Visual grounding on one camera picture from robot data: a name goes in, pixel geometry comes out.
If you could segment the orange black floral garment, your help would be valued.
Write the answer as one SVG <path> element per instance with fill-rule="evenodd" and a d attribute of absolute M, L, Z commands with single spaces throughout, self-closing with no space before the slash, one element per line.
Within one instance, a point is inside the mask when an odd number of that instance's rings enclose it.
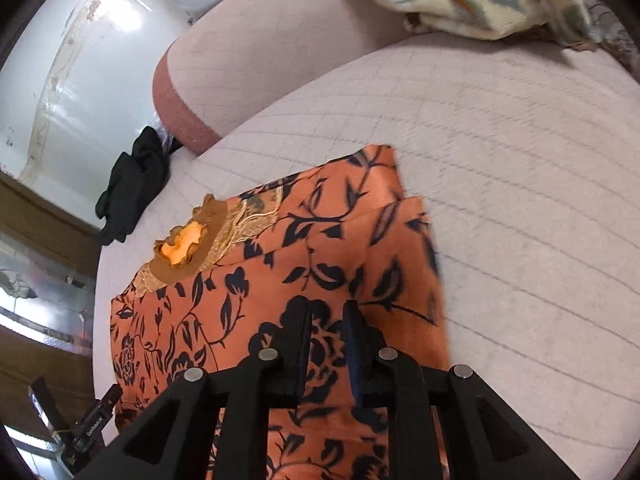
<path fill-rule="evenodd" d="M 129 426 L 188 368 L 234 367 L 309 309 L 305 391 L 297 408 L 270 415 L 269 477 L 387 478 L 386 414 L 360 408 L 350 392 L 348 302 L 389 346 L 448 367 L 427 214 L 402 189 L 386 145 L 228 200 L 206 196 L 155 244 L 152 260 L 112 301 L 112 362 L 122 387 L 116 427 Z"/>

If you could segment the black clothes pile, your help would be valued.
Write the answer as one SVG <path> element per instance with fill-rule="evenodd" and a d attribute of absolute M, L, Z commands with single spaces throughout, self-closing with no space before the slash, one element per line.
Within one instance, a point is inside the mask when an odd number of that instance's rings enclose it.
<path fill-rule="evenodd" d="M 157 131 L 146 126 L 114 163 L 106 190 L 94 211 L 105 221 L 100 231 L 102 246 L 123 243 L 134 232 L 145 208 L 163 191 L 169 178 L 169 150 Z"/>

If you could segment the wooden glass panel door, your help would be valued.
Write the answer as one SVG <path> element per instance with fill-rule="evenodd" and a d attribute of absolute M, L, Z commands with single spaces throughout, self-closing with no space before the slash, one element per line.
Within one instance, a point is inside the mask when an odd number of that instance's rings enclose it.
<path fill-rule="evenodd" d="M 96 228 L 1 177 L 1 420 L 42 440 L 29 399 L 43 378 L 68 422 L 94 399 L 92 329 L 101 246 Z"/>

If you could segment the striped beige brown quilt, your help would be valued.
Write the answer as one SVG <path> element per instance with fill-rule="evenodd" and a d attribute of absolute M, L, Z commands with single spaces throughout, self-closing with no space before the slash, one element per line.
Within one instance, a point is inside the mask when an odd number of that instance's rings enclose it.
<path fill-rule="evenodd" d="M 639 80 L 639 49 L 625 26 L 602 0 L 584 0 L 593 26 L 600 34 L 600 47 Z"/>

